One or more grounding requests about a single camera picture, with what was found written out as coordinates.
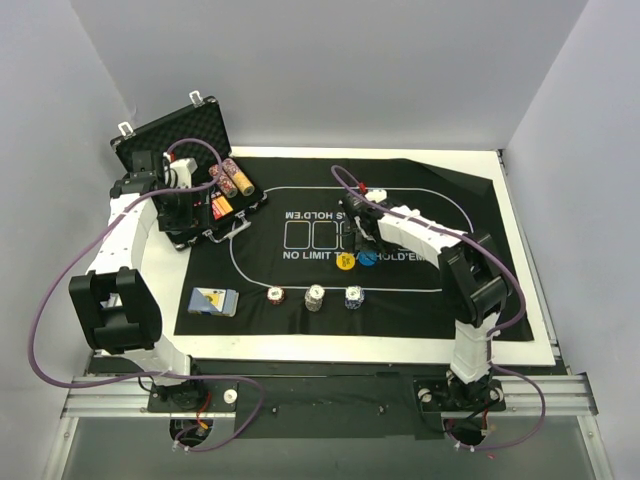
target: gray floor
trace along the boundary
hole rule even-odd
[[[491,443],[525,433],[533,418],[500,418]],[[229,423],[216,424],[216,436]],[[166,419],[82,419],[65,470],[76,479],[473,479],[591,480],[575,418],[548,418],[522,446],[456,452],[449,440],[412,437],[336,440],[236,440],[210,453],[172,452]]]

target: gray wall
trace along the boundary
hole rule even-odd
[[[106,223],[121,174],[108,140],[126,110],[69,4],[5,2],[0,20],[0,478],[33,480],[49,454],[66,391],[27,364],[36,304]],[[43,320],[38,358],[69,379],[88,349],[66,283]]]
[[[591,0],[507,148],[565,357],[619,479],[640,471],[640,3]]]
[[[216,95],[235,145],[506,146],[586,0],[71,0],[140,125]]]

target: black mat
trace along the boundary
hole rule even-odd
[[[453,319],[438,292],[376,290],[438,289],[438,271],[427,262],[410,252],[399,252],[372,267],[357,264],[346,272],[337,268],[335,255],[341,251],[341,238],[336,230],[341,231],[344,215],[337,204],[343,192],[335,188],[330,172],[333,164],[343,165],[369,187],[389,188],[390,196],[447,227],[468,231],[468,217],[474,229],[491,233],[500,257],[513,271],[490,180],[408,160],[236,160],[268,192],[268,204],[252,215],[253,225],[232,243],[208,242],[193,249],[176,335],[454,337]],[[314,283],[325,287],[361,285],[366,300],[360,309],[347,310],[344,290],[328,290],[322,309],[311,313],[304,307],[304,289],[286,289],[285,302],[273,306],[266,299],[267,287],[261,285]],[[194,287],[237,290],[240,301],[235,317],[189,314],[187,304]],[[508,320],[517,310],[517,298],[512,296],[500,321]],[[532,339],[526,321],[500,335],[500,340]]]

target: yellow button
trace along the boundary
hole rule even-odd
[[[356,266],[356,257],[347,252],[342,252],[336,257],[336,265],[340,270],[351,270]]]

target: table top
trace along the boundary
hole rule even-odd
[[[534,337],[531,342],[495,342],[494,361],[503,365],[555,363],[540,300],[495,152],[235,147],[233,153],[238,158],[407,158],[492,180],[516,274],[527,298],[527,314]],[[156,223],[149,234],[141,271],[162,310],[164,335],[194,358],[414,364],[450,362],[452,340],[320,335],[174,335],[189,256],[189,250],[175,251],[168,238],[158,231]]]

